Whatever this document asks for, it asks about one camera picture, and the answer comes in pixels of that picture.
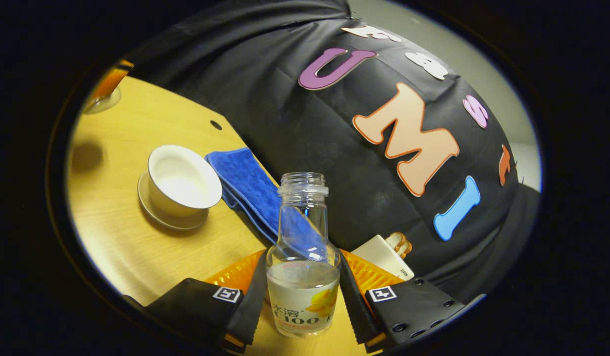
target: wooden table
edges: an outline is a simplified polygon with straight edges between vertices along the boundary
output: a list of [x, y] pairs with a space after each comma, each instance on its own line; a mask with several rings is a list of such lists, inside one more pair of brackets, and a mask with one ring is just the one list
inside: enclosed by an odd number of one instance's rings
[[[93, 264], [118, 293], [146, 306], [184, 278], [203, 280], [269, 245], [223, 200], [210, 208], [203, 226], [190, 232], [164, 228], [143, 211], [138, 178], [156, 147], [178, 144], [205, 156], [245, 144], [223, 116], [184, 97], [132, 77], [119, 89], [118, 104], [81, 116], [74, 129], [69, 201]], [[341, 292], [331, 329], [310, 340], [278, 333], [264, 304], [246, 355], [313, 354], [366, 354], [355, 341]]]

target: peach letter m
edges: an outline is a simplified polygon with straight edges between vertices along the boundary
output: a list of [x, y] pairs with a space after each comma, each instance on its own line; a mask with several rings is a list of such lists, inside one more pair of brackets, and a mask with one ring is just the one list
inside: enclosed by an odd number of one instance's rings
[[384, 142], [384, 130], [394, 124], [384, 154], [397, 158], [418, 151], [413, 159], [397, 165], [397, 174], [414, 196], [422, 196], [425, 185], [445, 161], [459, 155], [459, 145], [447, 129], [422, 131], [425, 103], [404, 83], [397, 94], [371, 115], [355, 115], [353, 125], [372, 144]]

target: blue towel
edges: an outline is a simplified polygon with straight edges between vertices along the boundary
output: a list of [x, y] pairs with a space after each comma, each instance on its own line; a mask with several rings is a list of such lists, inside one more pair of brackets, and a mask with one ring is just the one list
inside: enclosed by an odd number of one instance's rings
[[263, 236], [276, 243], [281, 198], [250, 149], [212, 152], [205, 160], [221, 180], [222, 198], [228, 207], [242, 210]]
[[277, 187], [255, 160], [250, 149], [212, 152], [206, 162], [217, 172], [223, 187], [222, 198], [233, 210], [243, 211], [272, 243], [278, 238], [279, 212], [282, 209], [284, 245], [306, 259], [327, 256], [325, 239], [302, 212], [291, 206], [281, 208]]

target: saucer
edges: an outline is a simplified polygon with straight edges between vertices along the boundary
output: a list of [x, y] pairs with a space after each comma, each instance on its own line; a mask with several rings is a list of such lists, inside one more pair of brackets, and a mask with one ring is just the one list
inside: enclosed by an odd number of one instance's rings
[[208, 209], [202, 209], [196, 214], [192, 214], [187, 217], [176, 217], [171, 216], [159, 208], [157, 208], [151, 202], [148, 191], [148, 171], [144, 171], [138, 180], [138, 197], [140, 197], [140, 204], [146, 210], [146, 212], [158, 223], [174, 228], [175, 230], [192, 230], [202, 225], [208, 218]]

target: black fabric backdrop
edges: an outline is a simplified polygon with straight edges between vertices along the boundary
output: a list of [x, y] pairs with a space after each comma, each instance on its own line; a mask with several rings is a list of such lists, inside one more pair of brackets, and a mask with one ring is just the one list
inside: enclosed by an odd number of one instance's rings
[[[490, 291], [505, 271], [499, 266], [520, 253], [535, 218], [531, 212], [536, 211], [537, 192], [518, 183], [513, 156], [507, 182], [499, 184], [501, 145], [509, 148], [508, 140], [491, 107], [463, 78], [441, 63], [449, 74], [439, 81], [411, 62], [405, 53], [436, 57], [409, 39], [396, 43], [341, 29], [364, 25], [350, 18], [348, 6], [338, 0], [224, 1], [151, 39], [128, 60], [136, 65], [131, 75], [224, 115], [275, 180], [286, 172], [324, 174], [330, 191], [329, 239], [336, 246], [350, 251], [376, 234], [387, 237], [400, 231], [413, 244], [405, 261], [415, 274], [438, 285], [449, 282], [452, 288], [447, 291], [468, 302]], [[330, 88], [299, 86], [301, 72], [331, 47], [378, 55]], [[319, 75], [330, 73], [347, 57], [334, 59]], [[396, 83], [422, 96], [422, 130], [446, 128], [460, 149], [420, 197], [409, 192], [396, 171], [398, 162], [416, 153], [384, 156], [392, 127], [384, 131], [384, 142], [374, 145], [352, 124], [355, 115], [370, 115], [390, 100], [397, 93]], [[465, 110], [466, 95], [488, 110], [487, 128]], [[442, 241], [434, 230], [434, 216], [456, 201], [466, 176], [475, 179], [481, 203], [449, 241]], [[518, 223], [502, 227], [510, 213]], [[452, 280], [473, 261], [481, 265], [472, 268], [475, 274]], [[463, 284], [465, 290], [454, 287]]]

